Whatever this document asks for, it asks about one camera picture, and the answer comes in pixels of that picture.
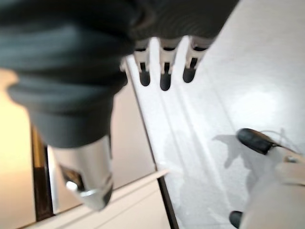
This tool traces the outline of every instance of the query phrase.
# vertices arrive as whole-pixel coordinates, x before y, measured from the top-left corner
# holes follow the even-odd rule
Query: white wall
[[[14,229],[35,222],[30,122],[5,88],[16,81],[0,70],[0,228]]]

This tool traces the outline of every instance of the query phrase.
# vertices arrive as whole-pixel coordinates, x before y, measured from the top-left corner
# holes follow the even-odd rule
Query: white cabinet
[[[157,182],[166,173],[156,172],[115,190],[103,211],[79,206],[27,229],[170,229]]]

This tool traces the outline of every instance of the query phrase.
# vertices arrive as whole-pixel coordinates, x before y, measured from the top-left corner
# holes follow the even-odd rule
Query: black rubber fingertip
[[[149,72],[141,72],[140,73],[140,82],[143,86],[148,86],[151,82],[151,77],[149,75]]]
[[[167,91],[171,87],[171,75],[168,73],[161,74],[160,87],[163,91]]]
[[[235,227],[239,228],[242,221],[243,213],[241,211],[232,211],[229,216],[230,223]]]
[[[183,81],[190,83],[195,77],[196,69],[194,68],[184,68]]]
[[[236,137],[242,144],[263,155],[266,155],[272,147],[277,145],[267,135],[248,128],[240,129]]]

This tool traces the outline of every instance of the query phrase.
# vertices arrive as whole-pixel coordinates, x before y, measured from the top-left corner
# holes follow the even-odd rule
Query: dark gray rubber cover
[[[110,133],[121,58],[135,40],[216,36],[237,0],[0,0],[0,67],[44,141],[78,147]]]

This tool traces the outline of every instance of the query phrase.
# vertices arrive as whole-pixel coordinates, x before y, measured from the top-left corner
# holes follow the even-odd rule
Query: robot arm
[[[126,75],[120,71],[121,59],[134,52],[136,41],[160,37],[166,54],[161,56],[162,74],[167,74],[161,86],[167,90],[178,43],[170,49],[165,44],[184,35],[212,41],[236,3],[0,1],[0,67],[13,69],[19,77],[8,92],[27,108],[42,139],[53,147],[67,188],[83,203],[102,209],[111,196],[112,103],[126,83]],[[204,44],[198,52],[211,42]],[[192,53],[186,68],[194,70],[197,65],[191,64]],[[201,57],[198,53],[194,56],[197,60]],[[149,74],[148,66],[141,64],[146,58],[142,55],[137,61]]]

